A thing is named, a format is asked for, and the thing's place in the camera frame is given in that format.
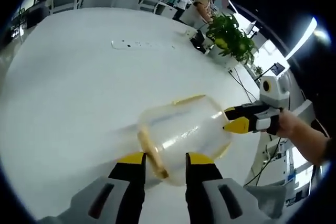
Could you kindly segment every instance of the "person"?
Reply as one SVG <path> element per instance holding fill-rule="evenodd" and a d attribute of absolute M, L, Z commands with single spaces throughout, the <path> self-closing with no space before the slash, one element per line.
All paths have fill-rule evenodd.
<path fill-rule="evenodd" d="M 192 0 L 180 0 L 178 4 L 176 5 L 177 12 L 175 16 L 173 17 L 173 20 L 179 20 L 182 14 L 184 13 L 187 5 L 192 4 Z"/>
<path fill-rule="evenodd" d="M 320 166 L 329 159 L 329 147 L 332 141 L 322 132 L 307 125 L 304 121 L 288 110 L 283 110 L 279 116 L 279 137 L 290 139 L 302 156 L 314 165 Z"/>
<path fill-rule="evenodd" d="M 180 21 L 196 29 L 199 29 L 199 27 L 205 23 L 212 22 L 215 1 L 216 0 L 195 0 L 182 14 Z"/>

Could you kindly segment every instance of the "ceiling light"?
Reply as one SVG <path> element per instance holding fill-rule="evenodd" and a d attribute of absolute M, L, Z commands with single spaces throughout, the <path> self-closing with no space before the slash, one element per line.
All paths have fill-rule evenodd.
<path fill-rule="evenodd" d="M 302 47 L 302 45 L 307 41 L 307 39 L 312 35 L 312 33 L 314 32 L 315 28 L 317 27 L 317 21 L 316 19 L 313 17 L 311 19 L 311 22 L 307 28 L 307 30 L 304 32 L 302 38 L 299 40 L 299 42 L 294 46 L 294 48 L 292 49 L 292 51 L 285 57 L 286 60 L 288 60 L 290 57 L 292 57 L 297 50 L 299 50 L 300 47 Z"/>
<path fill-rule="evenodd" d="M 325 42 L 330 41 L 330 36 L 329 36 L 327 31 L 320 30 L 320 29 L 315 29 L 313 33 L 316 37 L 318 37 L 319 39 L 321 39 Z"/>

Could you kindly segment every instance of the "black cable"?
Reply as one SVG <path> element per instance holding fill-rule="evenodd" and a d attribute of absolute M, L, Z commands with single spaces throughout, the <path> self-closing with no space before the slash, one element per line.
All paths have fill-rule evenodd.
<path fill-rule="evenodd" d="M 251 167 L 251 172 L 252 172 L 253 176 L 255 176 L 255 175 L 256 175 L 256 173 L 254 172 L 254 170 L 253 170 L 253 168 L 252 168 L 252 167 Z"/>
<path fill-rule="evenodd" d="M 250 92 L 250 91 L 248 91 L 245 87 L 244 87 L 244 85 L 243 85 L 243 83 L 241 82 L 241 80 L 240 80 L 240 82 L 232 75 L 232 73 L 230 73 L 229 72 L 229 74 L 232 76 L 232 78 L 241 86 L 241 87 L 243 87 L 243 89 L 244 89 L 244 91 L 245 91 L 245 93 L 246 93 L 246 95 L 247 95 L 247 97 L 248 97 L 248 99 L 250 100 L 250 103 L 252 103 L 252 100 L 251 100 L 251 98 L 250 98 L 250 96 L 247 94 L 247 93 L 249 93 L 250 95 L 252 95 L 252 97 L 257 101 L 257 98 Z"/>
<path fill-rule="evenodd" d="M 197 29 L 197 31 L 198 30 L 201 30 L 205 25 L 208 25 L 209 24 L 209 22 L 206 22 L 204 25 L 202 25 L 199 29 Z"/>
<path fill-rule="evenodd" d="M 290 97 L 288 98 L 288 110 L 290 110 Z M 264 165 L 264 167 L 261 169 L 261 171 L 260 171 L 260 172 L 259 172 L 253 179 L 251 179 L 248 183 L 246 183 L 245 186 L 247 186 L 248 184 L 250 184 L 253 180 L 256 179 L 256 177 L 259 176 L 259 177 L 258 177 L 258 180 L 257 180 L 257 182 L 256 182 L 256 186 L 258 185 L 259 180 L 260 180 L 260 177 L 261 177 L 261 173 L 262 173 L 263 170 L 266 168 L 266 166 L 271 162 L 271 160 L 275 157 L 275 154 L 276 154 L 276 152 L 277 152 L 277 150 L 278 150 L 278 148 L 279 148 L 280 141 L 281 141 L 281 137 L 279 138 L 279 141 L 278 141 L 278 143 L 277 143 L 277 147 L 276 147 L 275 150 L 274 150 L 273 156 L 272 156 L 272 157 L 269 159 L 269 161 Z"/>
<path fill-rule="evenodd" d="M 261 173 L 263 172 L 263 170 L 267 167 L 267 165 L 268 165 L 269 163 L 271 163 L 271 160 L 272 160 L 272 159 L 275 157 L 275 155 L 277 154 L 277 150 L 278 150 L 278 148 L 279 148 L 280 141 L 281 141 L 281 138 L 279 138 L 279 141 L 278 141 L 278 143 L 277 143 L 277 147 L 276 147 L 275 150 L 274 150 L 273 156 L 269 159 L 269 161 L 267 161 L 267 163 L 263 166 L 263 168 L 260 170 L 260 172 L 259 172 L 253 179 L 251 179 L 249 182 L 247 182 L 244 186 L 249 185 L 253 180 L 255 180 L 258 176 L 260 176 Z"/>

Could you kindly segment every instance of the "table surface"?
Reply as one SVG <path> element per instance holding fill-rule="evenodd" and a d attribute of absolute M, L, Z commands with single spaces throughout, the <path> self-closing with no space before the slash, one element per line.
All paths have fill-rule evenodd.
<path fill-rule="evenodd" d="M 222 108 L 247 103 L 244 90 L 183 35 L 191 28 L 146 12 L 86 8 L 48 16 L 26 39 L 0 96 L 0 155 L 19 199 L 36 218 L 67 209 L 71 197 L 108 175 L 132 151 L 120 129 L 142 111 L 195 94 Z M 112 40 L 165 45 L 116 50 Z M 239 75 L 258 98 L 243 66 Z M 234 135 L 216 160 L 223 177 L 243 184 L 260 134 Z M 146 191 L 140 223 L 188 223 L 185 187 Z"/>

